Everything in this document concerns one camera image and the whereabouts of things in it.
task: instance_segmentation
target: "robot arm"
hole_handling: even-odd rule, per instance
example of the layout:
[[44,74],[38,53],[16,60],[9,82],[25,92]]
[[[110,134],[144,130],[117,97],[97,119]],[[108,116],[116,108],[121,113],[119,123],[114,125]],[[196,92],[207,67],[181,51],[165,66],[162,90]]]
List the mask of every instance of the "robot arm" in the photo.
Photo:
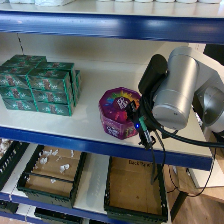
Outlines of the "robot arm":
[[154,118],[170,129],[186,127],[196,94],[204,125],[224,134],[224,67],[189,47],[179,47],[170,54],[168,72],[154,97]]
[[216,143],[169,133],[162,126],[175,131],[185,128],[196,94],[203,108],[205,126],[224,134],[224,67],[221,64],[189,47],[179,47],[170,54],[168,63],[163,56],[154,55],[138,88],[142,94],[139,108],[132,102],[126,111],[145,148],[151,147],[149,133],[156,129],[190,144],[217,147]]

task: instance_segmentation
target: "blue shelf edge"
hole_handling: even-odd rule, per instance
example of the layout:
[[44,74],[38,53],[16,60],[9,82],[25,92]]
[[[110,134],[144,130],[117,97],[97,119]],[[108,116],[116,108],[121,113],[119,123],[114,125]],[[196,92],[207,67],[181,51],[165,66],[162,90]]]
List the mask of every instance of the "blue shelf edge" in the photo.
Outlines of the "blue shelf edge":
[[6,212],[0,212],[0,216],[10,218],[10,219],[17,219],[20,221],[26,221],[26,217],[23,215],[19,215],[19,214],[10,214],[10,213],[6,213]]
[[224,18],[0,11],[0,32],[224,43]]
[[58,206],[58,205],[52,205],[52,204],[47,204],[47,203],[43,203],[43,202],[33,201],[33,200],[30,200],[29,198],[20,197],[20,196],[16,196],[16,195],[12,195],[12,202],[32,205],[32,206],[36,206],[38,208],[48,209],[51,211],[61,212],[61,213],[69,214],[69,215],[74,215],[74,216],[87,218],[87,219],[93,219],[96,221],[101,221],[101,222],[106,222],[106,223],[111,223],[111,224],[128,224],[127,222],[110,219],[107,217],[106,214],[85,211],[85,210],[76,209],[76,208],[73,208],[73,209],[65,208],[65,207]]
[[[49,145],[58,148],[73,149],[88,153],[152,162],[151,151],[146,151],[144,148],[127,145],[111,144],[107,142],[57,136],[5,127],[0,127],[0,137],[40,145]],[[161,164],[163,162],[163,151],[154,150],[154,155],[156,163]],[[211,168],[212,155],[211,157],[204,157],[167,151],[165,163],[174,166],[208,171]]]

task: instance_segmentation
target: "black cable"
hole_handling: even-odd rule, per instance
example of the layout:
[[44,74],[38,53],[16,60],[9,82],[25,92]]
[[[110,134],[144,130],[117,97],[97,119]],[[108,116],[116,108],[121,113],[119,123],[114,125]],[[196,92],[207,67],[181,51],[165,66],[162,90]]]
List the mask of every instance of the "black cable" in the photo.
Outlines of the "black cable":
[[[205,183],[205,186],[203,187],[203,189],[198,193],[198,194],[196,194],[196,195],[191,195],[191,194],[188,194],[188,193],[186,193],[186,192],[183,192],[183,193],[185,193],[186,195],[187,195],[187,197],[192,197],[192,198],[194,198],[194,197],[198,197],[199,195],[201,195],[203,192],[204,192],[204,190],[205,190],[205,188],[207,187],[207,184],[208,184],[208,181],[209,181],[209,179],[210,179],[210,177],[211,177],[211,174],[212,174],[212,170],[213,170],[213,167],[214,167],[214,163],[215,163],[215,155],[216,155],[216,148],[215,148],[215,153],[214,153],[214,155],[213,155],[213,161],[212,161],[212,164],[211,164],[211,169],[210,169],[210,173],[209,173],[209,176],[208,176],[208,179],[207,179],[207,181],[206,181],[206,183]],[[174,189],[176,190],[178,190],[179,192],[180,192],[180,189],[174,184],[174,182],[173,182],[173,179],[172,179],[172,177],[171,177],[171,173],[170,173],[170,167],[169,167],[169,174],[170,174],[170,180],[171,180],[171,182],[173,183],[173,185],[174,185]]]
[[182,142],[186,142],[188,144],[192,144],[192,145],[198,145],[198,146],[202,146],[202,147],[214,147],[214,148],[224,148],[224,144],[222,143],[215,143],[215,142],[203,142],[203,141],[197,141],[197,140],[193,140],[193,139],[188,139],[188,138],[184,138],[181,137],[179,135],[170,133],[166,130],[164,130],[156,121],[156,119],[153,117],[152,113],[151,113],[151,108],[149,107],[149,103],[147,98],[145,98],[144,95],[142,95],[141,99],[140,99],[140,105],[142,107],[144,107],[144,112],[145,112],[145,116],[148,118],[148,120],[150,122],[152,122],[152,124],[154,125],[154,127],[156,129],[158,129],[160,132],[170,136],[171,138],[174,138],[178,141],[182,141]]
[[166,193],[167,193],[167,194],[172,193],[172,192],[174,192],[176,189],[177,189],[177,188],[175,187],[173,190],[171,190],[171,191],[167,191]]
[[161,170],[160,170],[160,172],[157,173],[156,177],[154,178],[154,181],[156,181],[156,179],[158,178],[158,176],[163,172],[163,167],[164,167],[164,164],[165,164],[165,161],[166,161],[166,150],[165,150],[164,144],[163,144],[163,142],[162,142],[162,140],[161,140],[161,138],[160,138],[158,132],[157,132],[157,131],[154,131],[154,133],[156,134],[156,137],[157,137],[157,139],[159,140],[159,143],[160,143],[160,145],[161,145],[162,148],[163,148],[163,162],[162,162],[162,165],[161,165]]
[[153,146],[150,147],[151,148],[151,153],[152,153],[152,175],[151,175],[151,185],[153,185],[154,183],[154,180],[153,180],[153,177],[154,177],[154,173],[155,173],[155,170],[156,170],[156,162],[155,162],[155,155],[154,155],[154,151],[153,151]]

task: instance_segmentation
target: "lid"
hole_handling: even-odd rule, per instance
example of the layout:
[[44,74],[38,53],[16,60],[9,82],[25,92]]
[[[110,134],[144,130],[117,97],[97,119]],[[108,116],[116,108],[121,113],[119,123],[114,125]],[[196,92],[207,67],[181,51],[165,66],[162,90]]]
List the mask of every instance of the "lid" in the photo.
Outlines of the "lid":
[[61,70],[71,70],[74,63],[62,63],[62,62],[40,62],[37,68],[41,69],[61,69]]
[[133,100],[138,108],[139,99],[140,95],[137,92],[120,87],[106,91],[100,99],[99,105],[105,117],[126,124],[130,121],[127,120],[125,108]]
[[41,76],[46,78],[64,79],[68,75],[66,71],[33,69],[28,76]]
[[11,68],[11,67],[4,67],[0,66],[0,74],[7,74],[7,75],[26,75],[32,68]]

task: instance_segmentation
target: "floor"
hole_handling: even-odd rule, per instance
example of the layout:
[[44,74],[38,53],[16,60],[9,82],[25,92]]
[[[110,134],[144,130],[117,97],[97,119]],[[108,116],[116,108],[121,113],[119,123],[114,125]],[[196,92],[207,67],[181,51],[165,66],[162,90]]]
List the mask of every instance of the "floor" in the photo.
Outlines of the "floor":
[[27,222],[0,217],[0,223],[1,224],[26,224]]
[[[168,166],[164,166],[167,191],[173,190],[170,181]],[[172,208],[178,191],[168,194],[169,206]],[[223,224],[224,204],[207,199],[203,196],[187,198],[182,205],[173,224]]]

